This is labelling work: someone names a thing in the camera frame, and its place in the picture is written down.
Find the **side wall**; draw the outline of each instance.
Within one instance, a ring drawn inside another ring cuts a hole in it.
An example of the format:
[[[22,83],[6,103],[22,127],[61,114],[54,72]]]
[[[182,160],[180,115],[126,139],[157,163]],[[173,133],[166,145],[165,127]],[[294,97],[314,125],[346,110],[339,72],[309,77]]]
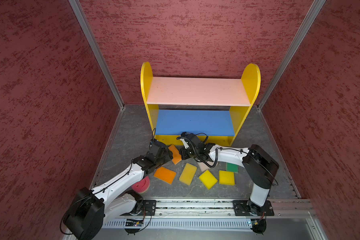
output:
[[[331,240],[360,240],[360,0],[327,0],[263,108]]]
[[[312,0],[82,0],[126,104],[142,104],[140,69],[154,76],[240,78],[261,71],[261,98]]]
[[[0,1],[0,240],[62,238],[118,111],[68,1]]]

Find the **shelf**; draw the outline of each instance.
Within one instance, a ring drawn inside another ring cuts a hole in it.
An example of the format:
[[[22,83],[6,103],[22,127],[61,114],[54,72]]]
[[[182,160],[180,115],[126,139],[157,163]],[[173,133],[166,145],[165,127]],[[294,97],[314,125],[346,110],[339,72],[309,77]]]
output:
[[[147,104],[250,106],[241,79],[153,77]]]
[[[235,136],[229,111],[162,110],[158,111],[155,135],[204,132],[209,136]]]

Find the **bright yellow sponge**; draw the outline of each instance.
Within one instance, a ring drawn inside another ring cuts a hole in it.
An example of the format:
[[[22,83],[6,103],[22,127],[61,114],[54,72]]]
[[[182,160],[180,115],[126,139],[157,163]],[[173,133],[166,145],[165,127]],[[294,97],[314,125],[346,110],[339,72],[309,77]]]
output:
[[[235,185],[235,174],[228,171],[219,171],[219,183],[225,185]]]
[[[208,190],[210,190],[213,185],[217,183],[216,177],[214,177],[209,170],[206,170],[202,175],[200,175],[199,179]]]
[[[191,185],[193,176],[195,175],[197,170],[196,166],[193,166],[192,164],[187,163],[184,167],[183,172],[180,175],[179,181],[185,183],[186,185]]]

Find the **blue shelf board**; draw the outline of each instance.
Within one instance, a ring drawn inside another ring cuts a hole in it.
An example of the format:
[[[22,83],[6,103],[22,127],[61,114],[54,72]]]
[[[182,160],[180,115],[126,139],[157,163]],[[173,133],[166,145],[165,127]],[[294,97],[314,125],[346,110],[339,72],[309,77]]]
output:
[[[180,135],[182,132],[235,136],[229,111],[160,109],[155,134]]]

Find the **yellow sponge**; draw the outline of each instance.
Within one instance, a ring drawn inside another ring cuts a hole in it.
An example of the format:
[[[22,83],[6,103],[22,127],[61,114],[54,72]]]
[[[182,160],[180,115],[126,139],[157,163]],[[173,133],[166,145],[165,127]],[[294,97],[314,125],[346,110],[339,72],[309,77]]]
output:
[[[200,175],[199,179],[208,190],[210,190],[213,185],[217,183],[216,177],[214,177],[209,170],[206,170],[202,175]]]
[[[168,149],[173,153],[173,159],[172,159],[173,163],[175,165],[178,164],[179,161],[181,161],[181,155],[180,155],[179,151],[173,144],[171,146],[169,146]]]
[[[183,172],[180,175],[180,181],[185,183],[186,185],[191,185],[193,176],[195,175],[197,170],[196,166],[193,166],[192,164],[187,163],[184,167]]]
[[[173,179],[176,176],[176,172],[166,169],[165,167],[160,167],[156,170],[154,177],[163,180],[166,183],[172,184]]]
[[[235,185],[235,174],[228,171],[219,171],[219,183],[225,185]]]

